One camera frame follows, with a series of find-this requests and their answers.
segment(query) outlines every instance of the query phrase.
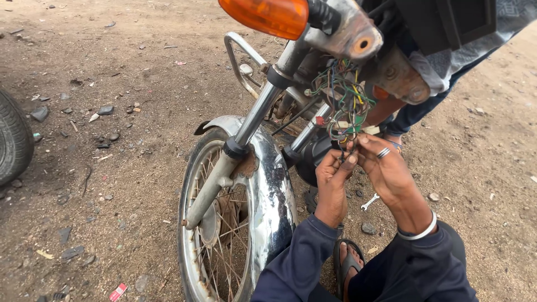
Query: spoked wheel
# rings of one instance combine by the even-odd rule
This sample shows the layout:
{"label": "spoked wheel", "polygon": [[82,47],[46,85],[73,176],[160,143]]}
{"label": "spoked wheel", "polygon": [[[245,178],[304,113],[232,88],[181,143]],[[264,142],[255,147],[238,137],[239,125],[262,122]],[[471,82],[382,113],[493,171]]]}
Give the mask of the spoked wheel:
{"label": "spoked wheel", "polygon": [[245,184],[219,192],[194,230],[181,226],[228,138],[215,128],[198,142],[185,172],[178,217],[179,270],[187,301],[249,301],[248,202]]}

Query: bracelet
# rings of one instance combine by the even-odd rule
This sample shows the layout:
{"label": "bracelet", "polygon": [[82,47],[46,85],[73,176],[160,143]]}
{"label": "bracelet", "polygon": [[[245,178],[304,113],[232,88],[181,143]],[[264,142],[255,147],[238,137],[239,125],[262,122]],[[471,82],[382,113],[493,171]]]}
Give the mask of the bracelet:
{"label": "bracelet", "polygon": [[397,235],[399,235],[399,237],[403,238],[404,240],[418,240],[418,239],[421,239],[425,236],[427,236],[433,229],[434,229],[434,226],[436,225],[436,221],[437,221],[437,215],[436,213],[431,210],[431,212],[433,213],[433,221],[431,222],[431,224],[429,225],[429,227],[423,231],[421,234],[418,234],[416,236],[405,236],[403,234],[401,234],[401,232],[399,232],[399,229],[397,230]]}

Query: chrome front fender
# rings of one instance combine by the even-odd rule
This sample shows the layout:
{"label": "chrome front fender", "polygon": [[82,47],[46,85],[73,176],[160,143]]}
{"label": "chrome front fender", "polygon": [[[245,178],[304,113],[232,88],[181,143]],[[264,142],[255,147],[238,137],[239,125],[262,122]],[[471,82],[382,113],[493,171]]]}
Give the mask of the chrome front fender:
{"label": "chrome front fender", "polygon": [[[203,129],[216,126],[232,136],[243,121],[239,116],[221,116]],[[252,176],[244,179],[249,194],[250,272],[255,288],[261,271],[290,245],[299,221],[289,172],[276,142],[265,128],[259,127],[250,145],[259,164]]]}

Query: dirt ground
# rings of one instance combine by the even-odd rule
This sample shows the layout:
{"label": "dirt ground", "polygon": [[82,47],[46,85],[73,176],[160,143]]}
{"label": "dirt ground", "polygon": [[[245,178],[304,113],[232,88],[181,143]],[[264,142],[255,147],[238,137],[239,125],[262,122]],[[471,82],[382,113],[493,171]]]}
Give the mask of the dirt ground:
{"label": "dirt ground", "polygon": [[[0,87],[26,112],[47,106],[49,116],[30,122],[43,140],[20,177],[23,186],[2,189],[0,300],[50,298],[66,285],[74,301],[105,301],[124,283],[123,301],[183,301],[177,192],[198,140],[192,133],[204,120],[245,115],[252,104],[226,68],[223,35],[238,32],[272,62],[283,47],[232,20],[216,0],[1,4]],[[18,28],[24,29],[20,37],[8,34]],[[468,279],[485,302],[537,300],[537,183],[530,179],[537,176],[536,30],[537,24],[525,29],[463,77],[403,137],[423,195],[440,196],[431,207],[465,242]],[[164,49],[170,45],[177,48]],[[62,93],[70,98],[60,99]],[[50,100],[32,100],[36,95]],[[127,113],[135,103],[141,112]],[[114,114],[89,123],[104,105],[115,106]],[[476,107],[485,114],[469,112]],[[72,113],[63,113],[66,108]],[[96,149],[98,138],[108,143],[112,133],[120,138],[111,148]],[[106,155],[113,156],[97,162]],[[303,207],[307,186],[290,173]],[[360,211],[373,195],[365,175],[351,178],[349,193],[344,235],[366,252],[377,248],[370,259],[394,236],[395,224],[381,202]],[[378,234],[362,233],[362,222]],[[66,227],[70,237],[61,244],[58,230]],[[66,249],[78,246],[82,255],[61,261]],[[91,256],[95,261],[83,265]],[[135,282],[142,275],[148,284],[139,293]],[[323,283],[333,286],[331,261]]]}

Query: sleeve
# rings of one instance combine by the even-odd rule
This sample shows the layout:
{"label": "sleeve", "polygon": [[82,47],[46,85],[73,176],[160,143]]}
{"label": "sleeve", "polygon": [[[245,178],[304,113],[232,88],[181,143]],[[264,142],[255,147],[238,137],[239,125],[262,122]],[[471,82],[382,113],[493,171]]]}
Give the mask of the sleeve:
{"label": "sleeve", "polygon": [[410,271],[420,295],[429,302],[477,302],[466,268],[452,255],[451,236],[440,226],[438,232],[410,244]]}
{"label": "sleeve", "polygon": [[310,215],[296,227],[291,245],[261,272],[251,301],[306,302],[336,239],[337,230]]}

